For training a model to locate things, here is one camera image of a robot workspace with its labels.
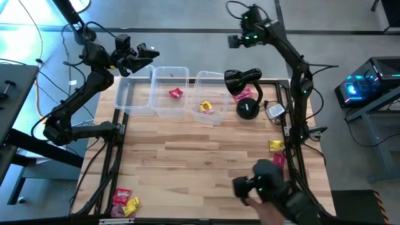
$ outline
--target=floor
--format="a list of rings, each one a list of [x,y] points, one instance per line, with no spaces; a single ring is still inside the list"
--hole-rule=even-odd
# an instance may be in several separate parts
[[[38,0],[31,4],[22,0],[27,10],[39,25],[60,28],[65,20],[56,11],[50,0]],[[262,6],[276,19],[277,14],[273,0],[243,0],[245,4],[256,3]],[[33,26],[17,26],[7,29],[8,25],[31,24],[29,17],[17,1],[9,0],[9,4],[21,13],[21,16],[10,16],[10,9],[4,8],[0,14],[0,56],[6,59],[35,64],[34,59],[40,53],[40,40]],[[154,66],[186,66],[195,76],[199,71],[223,72],[227,69],[247,70],[258,67],[264,78],[287,78],[285,62],[272,46],[259,46],[249,49],[229,49],[226,37],[232,30],[239,29],[238,21],[231,18],[221,0],[120,0],[92,1],[90,7],[81,13],[85,21],[97,21],[106,28],[130,29],[132,45],[146,42],[161,52]],[[384,29],[381,16],[371,12],[372,1],[367,0],[281,0],[282,14],[287,30],[297,31],[382,31]],[[231,11],[239,14],[240,6],[232,5]],[[68,78],[68,68],[62,65],[66,60],[62,39],[59,32],[42,31],[44,66],[42,72],[48,75],[60,88],[69,89],[69,81],[76,81],[72,88],[83,83],[82,77],[72,70],[72,78]],[[70,32],[64,34],[66,46],[71,54],[71,61],[78,61],[82,46],[74,42]],[[316,116],[320,126],[329,129],[321,140],[322,151],[326,156],[327,173],[332,190],[374,189],[380,192],[389,219],[400,224],[400,180],[378,182],[370,185],[366,181],[369,174],[378,174],[380,166],[376,160],[374,149],[358,146],[350,137],[344,113],[336,101],[333,89],[348,74],[351,74],[371,56],[400,55],[398,43],[400,36],[367,36],[367,35],[288,35],[297,50],[305,55],[310,63],[328,63],[340,65],[337,69],[324,71],[314,79],[315,87],[324,97],[324,109]],[[97,33],[97,43],[110,51],[114,41],[106,33]],[[80,66],[85,74],[89,74],[87,66]],[[66,97],[50,82],[39,76],[39,85],[56,101]],[[91,99],[86,107],[94,114],[98,96]],[[35,110],[35,93],[31,90],[28,99],[14,125],[24,132],[38,120]],[[40,110],[47,113],[56,104],[43,92],[40,92]],[[311,96],[311,104],[316,110],[321,105],[318,95]],[[79,110],[72,123],[77,124],[90,119],[84,110]],[[399,132],[396,117],[375,120],[380,124],[379,136]],[[368,135],[363,132],[363,125],[352,124],[355,136],[365,144],[369,144]],[[387,148],[398,144],[400,139],[394,137],[385,142]],[[75,146],[79,154],[84,154],[84,143]],[[9,194],[21,168],[11,166],[6,179],[0,187],[0,221],[16,219],[43,218],[64,216],[68,213],[68,200],[73,195],[76,180],[43,180],[28,179],[22,189],[26,204],[7,206]]]

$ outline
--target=plastic bin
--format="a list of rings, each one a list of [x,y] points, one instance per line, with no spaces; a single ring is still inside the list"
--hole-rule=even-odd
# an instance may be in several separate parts
[[[130,116],[153,116],[151,99],[154,70],[154,66],[146,66],[128,77],[121,77],[114,101],[115,108],[122,109]]]
[[[191,113],[196,121],[220,125],[226,117],[230,93],[224,82],[224,75],[216,72],[201,71],[196,76],[193,97],[191,98]],[[200,104],[211,103],[214,112],[203,114]]]
[[[164,118],[182,118],[188,102],[189,69],[186,67],[157,67],[152,78],[154,92],[152,108],[158,116]],[[180,98],[173,98],[169,91],[179,88],[183,91]]]

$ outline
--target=hand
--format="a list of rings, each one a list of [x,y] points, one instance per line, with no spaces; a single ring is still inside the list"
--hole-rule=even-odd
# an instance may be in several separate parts
[[[270,202],[258,203],[252,198],[247,198],[246,203],[256,210],[262,225],[283,225],[283,216]]]

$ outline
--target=yellow candy wrapper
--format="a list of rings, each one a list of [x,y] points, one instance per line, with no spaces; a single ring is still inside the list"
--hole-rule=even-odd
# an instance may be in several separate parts
[[[270,151],[281,151],[285,149],[285,143],[283,141],[269,141]]]
[[[134,197],[126,203],[126,206],[122,207],[122,210],[124,211],[125,216],[128,217],[132,213],[135,213],[140,207],[139,198]]]
[[[200,111],[203,114],[211,114],[214,112],[214,109],[209,101],[204,101],[200,104]]]

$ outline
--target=red candy wrapper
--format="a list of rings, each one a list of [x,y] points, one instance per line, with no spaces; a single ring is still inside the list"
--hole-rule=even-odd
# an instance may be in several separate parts
[[[285,166],[285,157],[281,154],[274,154],[274,161],[272,162],[274,165],[281,166],[282,172]]]
[[[129,195],[131,195],[131,190],[117,188],[115,190],[114,196],[112,197],[112,204],[125,206],[128,201]]]
[[[169,95],[172,98],[180,98],[183,95],[183,91],[179,90],[179,88],[176,88],[176,89],[170,90]]]
[[[251,98],[252,96],[253,93],[250,91],[250,88],[246,87],[240,94],[233,96],[233,99],[238,103],[241,99]]]

